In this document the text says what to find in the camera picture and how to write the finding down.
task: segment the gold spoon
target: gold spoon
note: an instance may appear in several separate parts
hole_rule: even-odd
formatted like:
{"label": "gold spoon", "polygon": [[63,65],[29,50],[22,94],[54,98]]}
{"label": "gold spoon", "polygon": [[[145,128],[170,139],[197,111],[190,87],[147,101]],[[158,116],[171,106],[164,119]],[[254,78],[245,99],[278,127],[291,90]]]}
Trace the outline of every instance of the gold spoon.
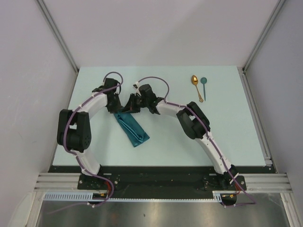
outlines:
{"label": "gold spoon", "polygon": [[200,92],[199,92],[199,90],[198,90],[198,87],[197,87],[197,84],[198,84],[198,78],[195,76],[195,75],[193,75],[192,77],[191,77],[191,83],[193,84],[193,85],[195,85],[195,87],[196,87],[196,89],[197,89],[197,92],[198,92],[198,95],[199,95],[199,101],[202,103],[204,100],[203,100],[203,98],[202,98],[202,96],[201,96],[201,94],[200,94]]}

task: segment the folded cloth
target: folded cloth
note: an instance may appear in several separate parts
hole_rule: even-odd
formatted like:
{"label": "folded cloth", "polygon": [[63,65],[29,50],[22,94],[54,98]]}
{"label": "folded cloth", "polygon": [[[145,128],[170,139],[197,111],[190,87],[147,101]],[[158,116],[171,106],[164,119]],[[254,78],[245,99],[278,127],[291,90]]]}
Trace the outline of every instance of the folded cloth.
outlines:
{"label": "folded cloth", "polygon": [[114,113],[114,116],[134,148],[150,138],[131,114],[118,112]]}

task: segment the metallic floor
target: metallic floor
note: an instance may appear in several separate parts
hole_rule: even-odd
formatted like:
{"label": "metallic floor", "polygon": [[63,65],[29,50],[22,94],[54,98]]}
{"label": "metallic floor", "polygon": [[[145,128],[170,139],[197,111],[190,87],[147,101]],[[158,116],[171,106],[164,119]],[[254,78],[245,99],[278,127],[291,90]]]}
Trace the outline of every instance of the metallic floor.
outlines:
{"label": "metallic floor", "polygon": [[[47,212],[74,202],[44,201],[37,227],[289,227],[280,194],[254,194],[257,205],[224,209],[219,203],[107,202]],[[247,201],[240,195],[238,202]]]}

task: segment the wall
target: wall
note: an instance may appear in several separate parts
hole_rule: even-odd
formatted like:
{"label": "wall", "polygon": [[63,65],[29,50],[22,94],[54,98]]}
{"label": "wall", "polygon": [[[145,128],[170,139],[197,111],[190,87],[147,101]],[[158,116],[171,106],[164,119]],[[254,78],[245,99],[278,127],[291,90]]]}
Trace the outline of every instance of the wall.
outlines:
{"label": "wall", "polygon": [[0,226],[50,164],[75,74],[35,1],[0,8]]}
{"label": "wall", "polygon": [[303,210],[303,1],[288,1],[247,75],[274,161]]}
{"label": "wall", "polygon": [[79,66],[243,66],[277,0],[45,0]]}

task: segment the spoon handle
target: spoon handle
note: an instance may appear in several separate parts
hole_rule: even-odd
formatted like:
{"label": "spoon handle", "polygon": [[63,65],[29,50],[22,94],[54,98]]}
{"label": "spoon handle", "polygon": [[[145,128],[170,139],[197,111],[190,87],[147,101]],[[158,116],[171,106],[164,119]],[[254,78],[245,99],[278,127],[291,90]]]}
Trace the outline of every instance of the spoon handle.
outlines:
{"label": "spoon handle", "polygon": [[204,93],[204,100],[206,101],[205,84],[203,84],[203,93]]}
{"label": "spoon handle", "polygon": [[199,89],[198,89],[197,85],[195,85],[195,87],[196,87],[197,92],[198,92],[199,101],[202,103],[204,100],[203,100],[203,98],[202,98],[202,96],[201,96],[201,94],[200,94],[200,92],[199,92]]}

